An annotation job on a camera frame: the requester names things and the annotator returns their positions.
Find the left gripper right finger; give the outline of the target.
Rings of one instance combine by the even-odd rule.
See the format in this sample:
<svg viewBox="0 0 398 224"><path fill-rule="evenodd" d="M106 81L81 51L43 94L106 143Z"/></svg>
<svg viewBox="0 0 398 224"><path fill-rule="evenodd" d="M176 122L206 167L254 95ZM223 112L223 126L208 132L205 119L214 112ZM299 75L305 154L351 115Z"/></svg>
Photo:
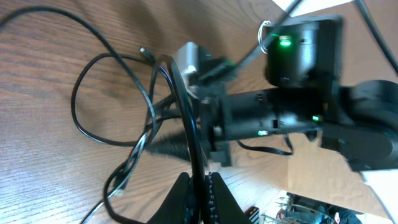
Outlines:
<svg viewBox="0 0 398 224"><path fill-rule="evenodd" d="M210 172L206 177L206 222L209 224L251 224L229 191L221 175Z"/></svg>

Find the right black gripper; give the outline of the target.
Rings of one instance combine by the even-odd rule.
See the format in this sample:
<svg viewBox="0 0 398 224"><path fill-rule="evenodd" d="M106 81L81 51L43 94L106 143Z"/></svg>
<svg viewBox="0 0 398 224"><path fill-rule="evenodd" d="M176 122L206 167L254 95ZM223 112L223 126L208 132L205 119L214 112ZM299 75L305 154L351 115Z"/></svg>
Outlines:
<svg viewBox="0 0 398 224"><path fill-rule="evenodd" d="M304 133L314 140L323 113L322 99L311 88L270 88L227 94L223 84L194 87L193 109L199 119L206 159L231 165L231 141Z"/></svg>

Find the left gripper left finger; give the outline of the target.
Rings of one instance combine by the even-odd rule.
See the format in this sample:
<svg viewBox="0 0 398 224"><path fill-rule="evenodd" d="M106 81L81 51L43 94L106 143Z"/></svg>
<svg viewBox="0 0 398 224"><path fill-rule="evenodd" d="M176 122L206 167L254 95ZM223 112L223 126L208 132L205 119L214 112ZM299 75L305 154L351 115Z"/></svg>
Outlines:
<svg viewBox="0 0 398 224"><path fill-rule="evenodd" d="M187 198L190 195L190 176L182 172L158 211L147 224L183 224L187 214Z"/></svg>

